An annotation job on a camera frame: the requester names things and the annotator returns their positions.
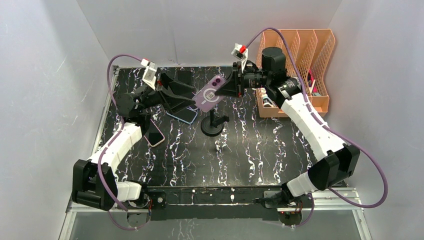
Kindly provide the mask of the purple back magsafe phone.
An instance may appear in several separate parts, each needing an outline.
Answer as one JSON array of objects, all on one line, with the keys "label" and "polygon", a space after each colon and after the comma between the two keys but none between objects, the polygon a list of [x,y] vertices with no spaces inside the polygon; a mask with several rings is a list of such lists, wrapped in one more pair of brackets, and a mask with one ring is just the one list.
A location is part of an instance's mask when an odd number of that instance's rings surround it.
[{"label": "purple back magsafe phone", "polygon": [[195,106],[203,112],[212,110],[219,104],[224,96],[216,95],[216,91],[227,82],[222,75],[215,75],[201,90],[199,90],[192,98]]}]

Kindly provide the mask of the pink case phone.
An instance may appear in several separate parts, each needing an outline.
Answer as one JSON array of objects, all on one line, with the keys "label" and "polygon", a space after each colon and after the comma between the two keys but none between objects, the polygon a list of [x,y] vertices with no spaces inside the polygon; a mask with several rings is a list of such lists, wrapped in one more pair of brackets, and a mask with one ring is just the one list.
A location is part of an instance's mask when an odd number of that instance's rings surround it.
[{"label": "pink case phone", "polygon": [[158,126],[154,123],[153,120],[150,120],[150,125],[147,133],[143,136],[147,141],[147,145],[150,148],[157,147],[161,143],[165,141],[165,136],[158,128]]}]

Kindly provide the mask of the black round base phone stand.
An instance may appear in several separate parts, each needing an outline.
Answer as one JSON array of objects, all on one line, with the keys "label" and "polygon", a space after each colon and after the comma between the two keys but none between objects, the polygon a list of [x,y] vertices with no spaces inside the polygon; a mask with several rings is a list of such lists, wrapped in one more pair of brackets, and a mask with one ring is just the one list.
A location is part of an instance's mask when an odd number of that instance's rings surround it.
[{"label": "black round base phone stand", "polygon": [[220,135],[224,129],[224,123],[229,122],[227,115],[216,117],[215,110],[211,109],[209,116],[205,117],[200,123],[202,133],[208,137],[216,137]]}]

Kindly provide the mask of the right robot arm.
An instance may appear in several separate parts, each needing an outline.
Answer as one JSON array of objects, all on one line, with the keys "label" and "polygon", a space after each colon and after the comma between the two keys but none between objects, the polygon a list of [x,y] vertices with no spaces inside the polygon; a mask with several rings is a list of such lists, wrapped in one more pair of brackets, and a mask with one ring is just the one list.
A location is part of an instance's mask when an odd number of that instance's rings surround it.
[{"label": "right robot arm", "polygon": [[327,123],[312,107],[302,91],[302,80],[291,77],[286,56],[279,47],[262,50],[263,68],[248,60],[248,48],[235,44],[231,54],[238,59],[226,83],[216,90],[219,96],[242,97],[247,88],[264,88],[268,97],[295,123],[317,160],[308,171],[282,184],[271,196],[255,200],[265,206],[295,207],[302,196],[323,191],[352,176],[360,150],[329,132]]}]

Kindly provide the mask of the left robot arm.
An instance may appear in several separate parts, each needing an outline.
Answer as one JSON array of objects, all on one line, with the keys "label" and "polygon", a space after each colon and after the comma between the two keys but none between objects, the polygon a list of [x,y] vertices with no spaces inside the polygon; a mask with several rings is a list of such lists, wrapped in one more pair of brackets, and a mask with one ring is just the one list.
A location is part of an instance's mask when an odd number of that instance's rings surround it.
[{"label": "left robot arm", "polygon": [[134,92],[115,95],[114,100],[122,119],[119,129],[87,160],[79,159],[73,166],[73,202],[109,211],[114,205],[123,210],[124,202],[130,201],[137,208],[149,203],[147,186],[134,180],[117,181],[116,171],[127,153],[145,135],[150,134],[151,114],[148,109],[161,105],[170,113],[178,113],[194,105],[189,97],[194,86],[169,77],[166,73],[153,76]]}]

